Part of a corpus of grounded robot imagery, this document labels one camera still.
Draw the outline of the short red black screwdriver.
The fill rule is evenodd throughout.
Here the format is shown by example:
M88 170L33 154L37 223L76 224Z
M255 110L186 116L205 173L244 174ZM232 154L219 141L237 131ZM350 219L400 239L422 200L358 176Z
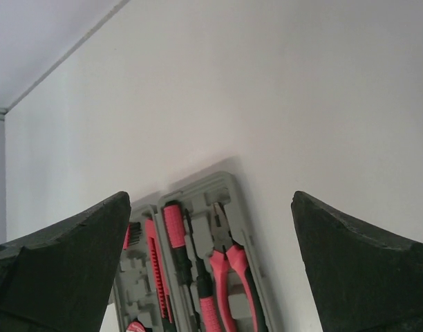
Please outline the short red black screwdriver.
M221 332L222 328L218 318L216 305L214 301L214 289L211 275L205 267L205 262L199 257L196 249L196 244L193 237L193 226L188 209L185 209L185 217L189 228L189 237L194 251L196 270L198 276L196 278L196 285L198 291L198 298L200 309L203 317L206 332Z

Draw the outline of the long red black screwdriver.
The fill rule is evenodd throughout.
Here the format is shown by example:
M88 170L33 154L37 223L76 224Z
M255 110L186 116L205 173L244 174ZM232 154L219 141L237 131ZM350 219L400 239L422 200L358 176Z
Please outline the long red black screwdriver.
M175 261L180 284L187 290L189 307L192 309L196 330L201 331L200 316L196 311L191 292L191 284L193 282L191 273L192 264L187 254L185 242L186 229L179 202L169 201L166 203L163 209L163 217L172 252L174 254L173 260Z

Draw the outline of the red hex key set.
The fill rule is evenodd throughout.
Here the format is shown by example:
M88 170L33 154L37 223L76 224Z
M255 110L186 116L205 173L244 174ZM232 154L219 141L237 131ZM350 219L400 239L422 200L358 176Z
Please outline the red hex key set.
M126 230L126 236L124 238L123 250L127 250L131 246L139 243L142 234L142 227L139 222L130 223Z

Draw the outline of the grey plastic tool case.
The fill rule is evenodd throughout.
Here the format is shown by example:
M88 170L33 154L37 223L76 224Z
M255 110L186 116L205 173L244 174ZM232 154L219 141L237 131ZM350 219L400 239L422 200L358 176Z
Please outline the grey plastic tool case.
M187 254L192 264L191 292L196 311L200 316L201 331L206 330L198 298L196 285L198 273L189 237L185 209L188 209L191 217L197 253L204 260L205 267L211 275L214 301L222 331L226 331L218 310L215 279L209 262L213 251L209 222L212 204L216 202L223 206L233 239L244 247L248 258L259 298L258 303L262 307L263 322L258 331L279 331L281 320L276 311L269 280L261 265L254 243L252 223L245 209L243 195L236 178L228 172L216 172L206 176L164 195L154 202L142 199L133 203L130 223L139 222L142 227L142 234L139 243L122 251L113 284L113 299L120 330L126 331L129 323L139 320L146 326L147 331L164 331L144 226L147 219L152 219L158 236L160 259L169 289L176 331L197 331L192 309L189 307L189 296L187 290L180 284L173 260L174 254L166 231L163 209L169 201L179 202L183 215ZM229 305L233 318L236 320L237 331L255 331L252 326L249 304L236 273L229 272L228 286Z

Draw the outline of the black tape roll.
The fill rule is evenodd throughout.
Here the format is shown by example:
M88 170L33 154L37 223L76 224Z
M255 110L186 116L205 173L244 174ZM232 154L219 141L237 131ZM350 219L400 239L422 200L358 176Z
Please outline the black tape roll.
M134 320L126 327L126 332L147 332L147 328L139 320Z

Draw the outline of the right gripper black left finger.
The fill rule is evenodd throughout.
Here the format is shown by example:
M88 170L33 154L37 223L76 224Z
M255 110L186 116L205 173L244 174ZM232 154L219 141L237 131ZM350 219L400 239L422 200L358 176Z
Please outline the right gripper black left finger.
M130 215L118 192L0 244L0 331L99 331Z

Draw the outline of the red black utility knife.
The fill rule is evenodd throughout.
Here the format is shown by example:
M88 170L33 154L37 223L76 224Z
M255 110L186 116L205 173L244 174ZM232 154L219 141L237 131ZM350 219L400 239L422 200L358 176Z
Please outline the red black utility knife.
M156 286L156 293L162 319L162 326L164 331L176 331L176 324L174 322L173 313L171 310L169 289L160 259L160 246L158 243L155 223L152 219L147 219L144 226L147 244L149 247L153 279Z

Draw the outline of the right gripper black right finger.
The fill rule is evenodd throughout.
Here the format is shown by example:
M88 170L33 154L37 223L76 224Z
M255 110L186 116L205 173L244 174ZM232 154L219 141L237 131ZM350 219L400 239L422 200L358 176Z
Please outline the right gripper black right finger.
M423 243L297 191L294 227L324 331L423 331Z

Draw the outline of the red black pliers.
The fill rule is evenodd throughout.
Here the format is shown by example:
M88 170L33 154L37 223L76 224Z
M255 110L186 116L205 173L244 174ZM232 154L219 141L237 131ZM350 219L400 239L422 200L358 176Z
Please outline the red black pliers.
M262 307L250 269L244 247L232 236L229 221L221 203L213 203L209 222L213 251L209 259L216 285L218 310L226 331L237 331L229 305L228 274L234 272L241 281L251 313L252 326L255 331L261 328Z

